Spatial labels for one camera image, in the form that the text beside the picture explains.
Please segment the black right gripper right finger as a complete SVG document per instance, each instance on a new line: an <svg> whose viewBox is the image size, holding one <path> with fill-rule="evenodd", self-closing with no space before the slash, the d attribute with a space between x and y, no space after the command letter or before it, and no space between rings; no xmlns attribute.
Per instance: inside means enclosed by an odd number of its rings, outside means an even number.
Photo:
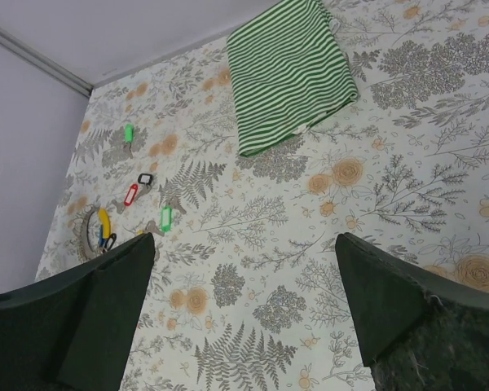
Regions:
<svg viewBox="0 0 489 391"><path fill-rule="evenodd" d="M489 390L489 293L350 233L335 252L359 350L378 390Z"/></svg>

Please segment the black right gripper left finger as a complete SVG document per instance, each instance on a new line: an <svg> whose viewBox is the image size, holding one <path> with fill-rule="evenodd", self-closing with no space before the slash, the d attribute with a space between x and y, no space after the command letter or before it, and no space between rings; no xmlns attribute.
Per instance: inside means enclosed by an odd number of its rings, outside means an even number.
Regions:
<svg viewBox="0 0 489 391"><path fill-rule="evenodd" d="M117 390L154 266L138 235L0 294L0 390Z"/></svg>

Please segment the large metal keyring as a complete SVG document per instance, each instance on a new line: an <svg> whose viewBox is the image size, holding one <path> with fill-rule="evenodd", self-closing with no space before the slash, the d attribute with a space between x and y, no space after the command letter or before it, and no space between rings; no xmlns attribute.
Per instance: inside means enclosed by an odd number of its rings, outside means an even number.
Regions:
<svg viewBox="0 0 489 391"><path fill-rule="evenodd" d="M77 219L77 225L73 229L77 238L77 255L81 262L90 261L102 253L98 244L94 244L92 235L92 220L98 211L99 208L97 206L90 206Z"/></svg>

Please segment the blue tag key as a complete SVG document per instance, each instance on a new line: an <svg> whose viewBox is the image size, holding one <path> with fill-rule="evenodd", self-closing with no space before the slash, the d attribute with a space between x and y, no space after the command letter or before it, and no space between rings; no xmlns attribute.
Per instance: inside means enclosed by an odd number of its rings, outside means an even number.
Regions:
<svg viewBox="0 0 489 391"><path fill-rule="evenodd" d="M98 247L99 251L102 253L108 252L112 249L113 245L116 243L117 240L117 234L116 233L110 233L107 235L104 232L104 226L101 225L99 227L99 242L98 242Z"/></svg>

